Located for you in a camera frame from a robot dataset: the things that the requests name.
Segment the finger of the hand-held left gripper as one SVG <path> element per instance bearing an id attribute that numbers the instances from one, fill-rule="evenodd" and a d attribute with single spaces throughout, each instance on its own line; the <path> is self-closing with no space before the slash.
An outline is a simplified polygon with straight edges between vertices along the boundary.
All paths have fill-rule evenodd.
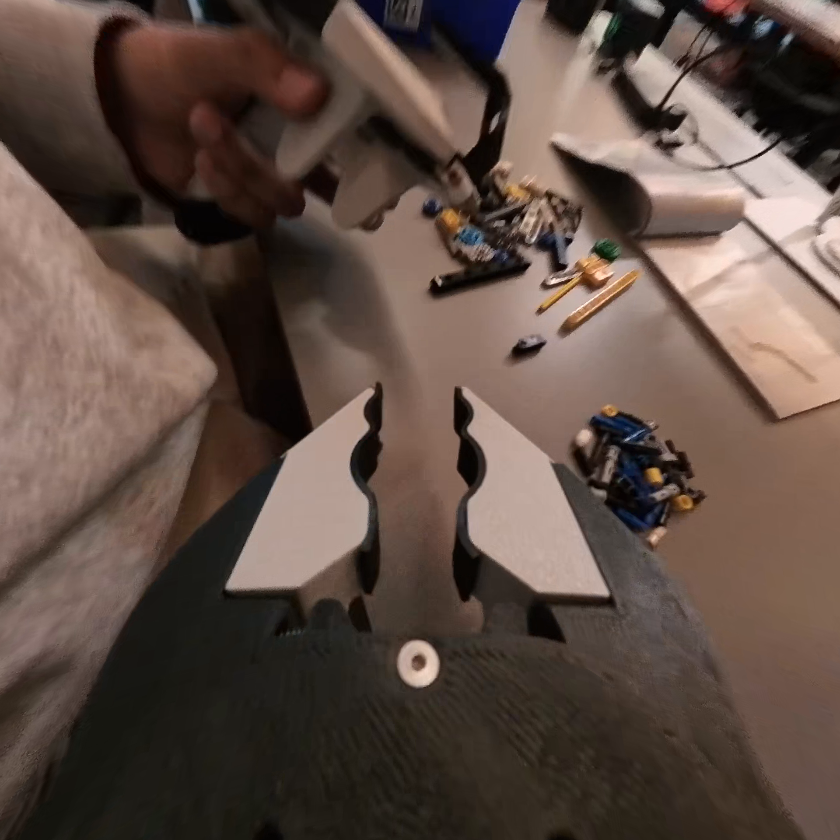
<path id="1" fill-rule="evenodd" d="M 324 47 L 372 96 L 378 112 L 436 165 L 456 157 L 438 91 L 356 2 L 335 4 L 324 25 Z"/>

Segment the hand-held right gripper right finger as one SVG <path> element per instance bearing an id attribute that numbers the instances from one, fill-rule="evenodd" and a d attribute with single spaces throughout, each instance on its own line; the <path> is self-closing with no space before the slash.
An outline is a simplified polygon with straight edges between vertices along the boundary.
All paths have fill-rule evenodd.
<path id="1" fill-rule="evenodd" d="M 608 603 L 612 593 L 560 467 L 465 386 L 454 393 L 453 572 L 463 602 Z"/>

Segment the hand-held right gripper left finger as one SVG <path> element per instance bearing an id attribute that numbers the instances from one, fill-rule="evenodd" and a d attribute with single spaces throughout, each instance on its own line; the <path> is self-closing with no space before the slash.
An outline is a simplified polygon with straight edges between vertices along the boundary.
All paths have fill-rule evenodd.
<path id="1" fill-rule="evenodd" d="M 276 596 L 296 611 L 322 601 L 363 606 L 381 563 L 371 478 L 382 452 L 382 408 L 375 383 L 286 452 L 226 595 Z"/>

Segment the black lego frame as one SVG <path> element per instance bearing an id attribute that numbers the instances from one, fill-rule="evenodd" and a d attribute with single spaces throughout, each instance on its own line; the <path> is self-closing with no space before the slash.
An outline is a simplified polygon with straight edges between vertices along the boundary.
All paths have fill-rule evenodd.
<path id="1" fill-rule="evenodd" d="M 511 108 L 511 90 L 507 76 L 494 62 L 480 62 L 476 72 L 486 86 L 486 105 L 479 138 L 469 153 L 469 167 L 474 180 L 480 182 L 501 160 Z"/>

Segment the person's left forearm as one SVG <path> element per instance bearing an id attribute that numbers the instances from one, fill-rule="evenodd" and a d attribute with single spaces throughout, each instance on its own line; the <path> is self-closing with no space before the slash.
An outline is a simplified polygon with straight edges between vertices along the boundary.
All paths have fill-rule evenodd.
<path id="1" fill-rule="evenodd" d="M 11 178 L 87 196 L 141 192 L 100 92 L 110 93 L 110 48 L 149 22 L 124 3 L 2 2 L 3 192 Z"/>

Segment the pile of small lego pins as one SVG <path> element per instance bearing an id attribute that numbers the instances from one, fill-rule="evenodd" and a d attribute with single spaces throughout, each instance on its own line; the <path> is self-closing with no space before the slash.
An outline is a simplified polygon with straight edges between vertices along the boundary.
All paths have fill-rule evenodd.
<path id="1" fill-rule="evenodd" d="M 592 495 L 651 550 L 707 499 L 688 454 L 657 423 L 613 404 L 590 416 L 570 456 Z"/>

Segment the pile of lego beams and gears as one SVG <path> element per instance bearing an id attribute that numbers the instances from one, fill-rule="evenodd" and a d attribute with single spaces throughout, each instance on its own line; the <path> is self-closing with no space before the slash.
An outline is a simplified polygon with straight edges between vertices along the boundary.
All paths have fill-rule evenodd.
<path id="1" fill-rule="evenodd" d="M 534 177 L 516 182 L 510 174 L 505 161 L 493 167 L 479 186 L 473 214 L 429 196 L 421 215 L 434 222 L 447 252 L 463 266 L 521 262 L 537 249 L 547 255 L 553 270 L 566 270 L 583 206 Z"/>

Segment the long black lego beam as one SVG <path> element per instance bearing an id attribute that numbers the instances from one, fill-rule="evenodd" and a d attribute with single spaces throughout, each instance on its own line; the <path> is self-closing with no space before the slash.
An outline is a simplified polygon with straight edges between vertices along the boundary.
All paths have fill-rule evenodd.
<path id="1" fill-rule="evenodd" d="M 443 296 L 473 287 L 520 277 L 530 267 L 531 261 L 522 258 L 469 266 L 457 271 L 436 275 L 429 281 L 428 290 L 433 296 Z"/>

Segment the yellow lego axle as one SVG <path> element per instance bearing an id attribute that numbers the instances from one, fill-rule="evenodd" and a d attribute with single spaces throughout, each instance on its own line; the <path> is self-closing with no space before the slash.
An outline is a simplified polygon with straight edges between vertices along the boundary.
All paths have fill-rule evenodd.
<path id="1" fill-rule="evenodd" d="M 556 287 L 553 287 L 552 293 L 543 301 L 541 301 L 541 303 L 535 310 L 535 314 L 540 316 L 547 310 L 551 309 L 551 307 L 553 307 L 557 302 L 563 299 L 580 283 L 581 274 L 575 274 L 574 276 L 571 276 L 570 278 L 566 279 L 563 283 L 559 283 Z"/>

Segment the long yellow lego beam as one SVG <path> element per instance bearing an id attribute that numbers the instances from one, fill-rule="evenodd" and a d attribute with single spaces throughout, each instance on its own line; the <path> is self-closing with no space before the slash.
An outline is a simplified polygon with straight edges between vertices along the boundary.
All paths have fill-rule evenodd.
<path id="1" fill-rule="evenodd" d="M 620 298 L 628 291 L 635 282 L 642 276 L 640 269 L 628 271 L 618 279 L 611 280 L 596 294 L 573 310 L 572 313 L 560 325 L 559 332 L 562 335 L 570 334 L 582 325 L 591 321 L 594 316 L 606 309 L 611 303 Z"/>

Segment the person's left hand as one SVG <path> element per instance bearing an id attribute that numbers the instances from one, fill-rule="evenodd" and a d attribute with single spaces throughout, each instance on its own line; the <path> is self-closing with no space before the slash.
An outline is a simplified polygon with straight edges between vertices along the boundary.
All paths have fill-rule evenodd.
<path id="1" fill-rule="evenodd" d="M 222 211 L 253 228 L 298 217 L 303 188 L 238 134 L 253 99 L 304 120 L 328 99 L 319 73 L 251 28 L 190 28 L 120 20 L 94 54 L 104 118 L 140 186 L 162 203 L 198 177 Z"/>

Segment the blue plastic bin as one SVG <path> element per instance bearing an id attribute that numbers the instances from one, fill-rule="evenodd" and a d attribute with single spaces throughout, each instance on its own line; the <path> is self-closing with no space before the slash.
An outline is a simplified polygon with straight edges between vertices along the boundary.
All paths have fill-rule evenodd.
<path id="1" fill-rule="evenodd" d="M 519 1 L 359 1 L 393 39 L 430 46 L 438 29 L 484 59 L 498 57 Z"/>

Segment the grey fleece jacket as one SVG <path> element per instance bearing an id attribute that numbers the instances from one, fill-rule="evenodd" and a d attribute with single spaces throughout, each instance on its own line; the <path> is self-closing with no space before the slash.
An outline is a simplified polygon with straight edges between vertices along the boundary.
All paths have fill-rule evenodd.
<path id="1" fill-rule="evenodd" d="M 2 148 L 2 838 L 149 583 L 216 369 Z"/>

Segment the white plastic bag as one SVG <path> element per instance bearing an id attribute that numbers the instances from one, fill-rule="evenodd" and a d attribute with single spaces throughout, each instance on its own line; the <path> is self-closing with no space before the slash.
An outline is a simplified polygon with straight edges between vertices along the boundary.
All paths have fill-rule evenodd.
<path id="1" fill-rule="evenodd" d="M 744 216 L 748 197 L 738 183 L 674 162 L 644 140 L 555 133 L 550 143 L 606 214 L 635 238 L 721 235 Z"/>

